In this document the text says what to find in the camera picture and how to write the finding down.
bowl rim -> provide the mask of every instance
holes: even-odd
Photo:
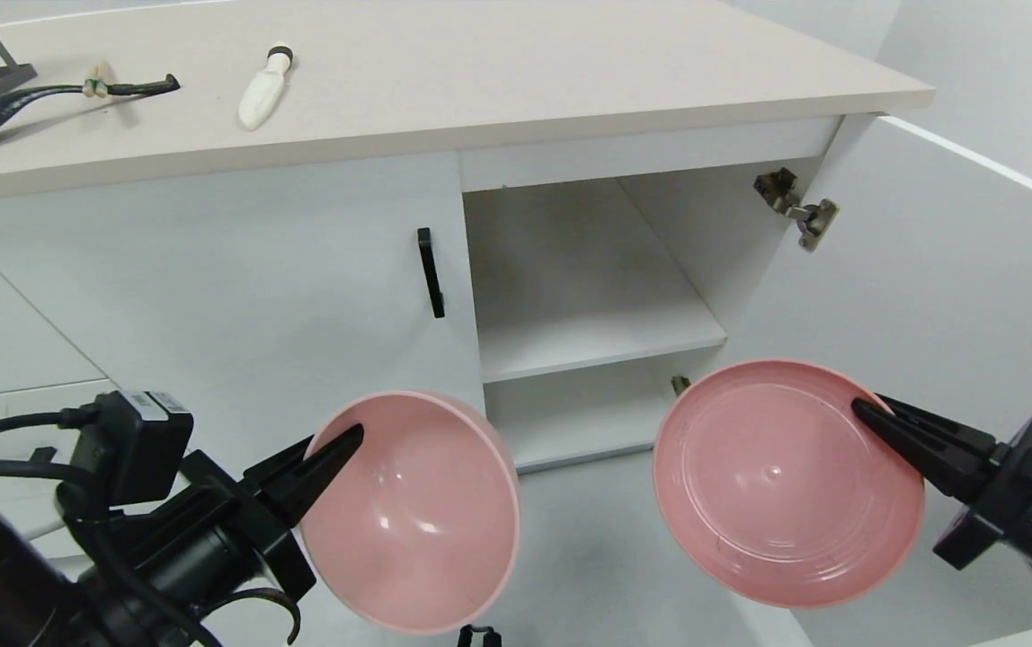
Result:
[[[374,615],[367,613],[366,609],[361,609],[359,606],[355,605],[355,603],[352,602],[351,599],[338,592],[338,590],[336,590],[335,587],[333,587],[331,583],[328,581],[328,578],[325,577],[322,573],[320,573],[320,570],[317,568],[316,565],[317,557],[314,553],[314,550],[312,550],[311,542],[308,540],[307,537],[303,537],[303,535],[305,533],[303,531],[303,528],[301,528],[301,536],[303,538],[303,548],[305,548],[308,552],[308,557],[310,557],[312,570],[316,571],[316,574],[320,578],[320,581],[322,581],[324,585],[328,587],[328,590],[330,590],[331,593],[334,594],[334,596],[338,599],[341,603],[344,603],[345,607],[347,607],[356,615],[359,615],[361,618],[366,619],[368,622],[377,623],[377,625],[383,626],[385,627],[385,629],[391,629],[398,632],[398,634],[406,634],[412,636],[433,636],[438,634],[446,634],[446,632],[450,630],[459,629],[459,627],[463,626],[464,623],[471,622],[472,619],[477,618],[480,614],[483,614],[484,611],[490,608],[492,604],[496,601],[496,597],[499,597],[499,594],[503,593],[504,589],[508,586],[509,578],[512,578],[513,570],[515,570],[516,568],[516,557],[517,555],[519,555],[519,544],[520,544],[519,480],[517,480],[516,467],[515,465],[513,465],[512,458],[509,457],[509,455],[507,454],[507,452],[505,452],[503,447],[498,447],[498,443],[503,443],[503,439],[499,438],[498,430],[496,430],[495,427],[493,427],[491,423],[488,422],[488,420],[482,414],[476,413],[476,410],[472,408],[472,406],[467,405],[467,402],[465,401],[458,400],[455,397],[448,396],[448,394],[425,392],[425,390],[418,390],[418,389],[386,390],[385,392],[364,394],[364,396],[360,396],[355,400],[347,402],[347,405],[344,405],[343,407],[341,407],[341,409],[336,410],[336,413],[333,414],[331,418],[328,418],[328,421],[324,423],[322,427],[320,427],[320,430],[318,430],[317,433],[314,434],[314,436],[312,436],[312,440],[310,442],[311,450],[316,451],[316,449],[318,449],[312,446],[316,445],[317,439],[320,436],[320,434],[323,433],[324,429],[327,429],[328,426],[330,426],[337,418],[341,417],[341,415],[347,414],[348,411],[352,411],[354,408],[360,405],[364,405],[364,402],[367,402],[368,400],[379,400],[380,398],[384,397],[400,397],[400,396],[414,398],[414,400],[424,400],[429,405],[438,406],[439,408],[448,411],[448,413],[452,413],[453,415],[455,415],[455,417],[458,418],[461,422],[463,422],[463,424],[466,425],[467,428],[474,431],[477,438],[483,440],[484,444],[488,448],[488,451],[491,452],[491,457],[495,459],[496,465],[498,465],[501,467],[501,471],[504,472],[505,484],[507,484],[508,486],[509,499],[511,499],[513,503],[513,549],[512,549],[512,555],[509,555],[508,557],[508,564],[505,568],[504,576],[499,578],[499,582],[498,584],[496,584],[495,589],[493,589],[492,592],[488,594],[488,597],[484,602],[480,603],[480,605],[477,606],[476,609],[472,611],[472,613],[463,616],[462,618],[457,619],[457,621],[455,622],[448,622],[445,623],[445,625],[441,626],[422,627],[421,629],[417,629],[416,627],[396,625],[396,623],[385,621],[384,618],[375,617]],[[474,421],[471,415],[466,414],[465,411],[472,411],[474,414],[477,414],[479,417],[479,421]]]
[[[652,494],[656,498],[656,506],[659,508],[659,516],[663,517],[663,519],[665,520],[665,525],[668,525],[668,531],[672,533],[673,540],[676,540],[676,544],[680,545],[680,550],[683,550],[684,554],[704,574],[706,574],[709,577],[712,577],[714,581],[720,582],[720,584],[725,588],[728,588],[729,590],[731,590],[731,592],[734,592],[736,594],[741,594],[743,597],[754,600],[754,602],[760,602],[763,603],[764,605],[770,605],[772,607],[780,607],[785,609],[821,609],[825,607],[843,605],[843,603],[851,602],[853,599],[861,597],[863,594],[868,594],[869,592],[872,592],[872,590],[874,590],[879,585],[882,585],[882,583],[885,582],[891,576],[894,576],[896,570],[898,570],[899,567],[901,567],[902,563],[907,560],[907,557],[910,556],[911,549],[913,549],[915,547],[915,544],[917,544],[920,540],[920,532],[923,529],[924,515],[926,515],[927,513],[926,496],[918,499],[918,515],[916,516],[916,523],[913,525],[913,528],[911,528],[910,536],[906,540],[906,546],[903,548],[901,553],[899,553],[899,557],[897,558],[896,562],[894,562],[894,564],[891,564],[890,569],[888,569],[886,573],[882,574],[882,576],[879,577],[878,581],[873,582],[872,585],[862,590],[858,590],[858,592],[856,593],[848,594],[847,596],[841,597],[839,600],[835,600],[835,602],[820,602],[820,603],[813,603],[812,605],[793,605],[791,607],[785,607],[781,602],[776,602],[776,600],[766,600],[763,596],[753,596],[752,594],[743,592],[742,590],[738,590],[737,588],[734,588],[733,586],[727,584],[727,582],[721,581],[721,579],[716,578],[716,576],[712,573],[712,571],[709,570],[709,568],[706,564],[704,564],[704,562],[698,560],[696,557],[692,556],[692,553],[689,552],[689,550],[685,546],[685,537],[683,536],[683,533],[677,533],[676,531],[673,530],[672,518],[673,515],[675,515],[675,512],[671,511],[671,509],[669,508],[666,508],[665,499],[659,495],[659,482],[660,480],[663,480],[663,477],[659,475],[659,452],[656,450],[659,449],[659,445],[664,441],[665,431],[668,431],[669,434],[675,433],[675,431],[672,431],[672,426],[673,426],[672,418],[675,417],[676,410],[677,408],[680,408],[681,402],[683,402],[685,398],[689,400],[689,393],[696,390],[697,386],[705,384],[705,382],[709,381],[710,378],[717,377],[718,374],[729,373],[731,371],[731,369],[746,367],[746,365],[772,364],[772,363],[802,365],[805,368],[812,368],[816,369],[816,371],[828,373],[830,374],[830,376],[843,380],[847,382],[848,385],[853,386],[854,388],[861,390],[861,392],[863,393],[866,393],[867,400],[872,401],[873,405],[881,407],[882,410],[888,411],[888,413],[891,413],[891,409],[888,407],[886,402],[879,400],[879,397],[875,392],[873,392],[872,389],[868,389],[866,386],[859,384],[858,381],[848,378],[843,373],[836,371],[836,369],[834,368],[829,368],[827,367],[827,365],[815,364],[812,361],[795,359],[791,357],[760,357],[755,359],[736,361],[733,364],[721,365],[721,367],[718,367],[713,371],[707,374],[707,376],[700,378],[700,380],[697,380],[691,386],[688,387],[688,389],[685,389],[684,393],[681,393],[680,396],[676,398],[676,401],[672,403],[671,408],[668,409],[668,413],[665,414],[664,420],[659,423],[659,431],[657,431],[656,433],[656,442],[654,443],[654,446],[652,446]],[[920,490],[923,491],[924,494],[926,495],[927,486],[924,483],[923,478],[920,479]]]

black door handle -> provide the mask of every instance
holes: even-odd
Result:
[[[432,316],[443,319],[443,292],[441,276],[437,274],[437,261],[432,257],[432,230],[426,226],[416,230],[416,241],[421,248],[421,263],[424,265],[424,280],[429,284],[429,299],[432,299]]]

open cabinet door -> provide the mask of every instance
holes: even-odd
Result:
[[[718,364],[786,356],[1007,440],[1032,414],[1032,181],[895,118],[848,118]],[[928,492],[922,539],[874,592],[797,611],[816,647],[964,646],[1032,629],[1032,579],[997,546],[966,571],[931,546],[959,505]]]

white wall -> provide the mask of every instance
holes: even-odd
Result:
[[[901,118],[1032,179],[1032,0],[903,0],[878,61],[937,88]]]
[[[849,53],[873,59],[903,0],[722,0]]]

black clamp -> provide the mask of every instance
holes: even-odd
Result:
[[[965,505],[936,542],[935,554],[961,570],[1001,541],[1032,564],[1032,417],[1004,443],[940,415],[879,397],[893,414],[856,398],[857,418],[928,483]]]
[[[484,647],[501,647],[499,634],[496,634],[495,629],[492,629],[491,626],[475,626],[470,623],[459,627],[459,640],[456,642],[456,647],[472,647],[472,635],[475,634],[484,635]]]

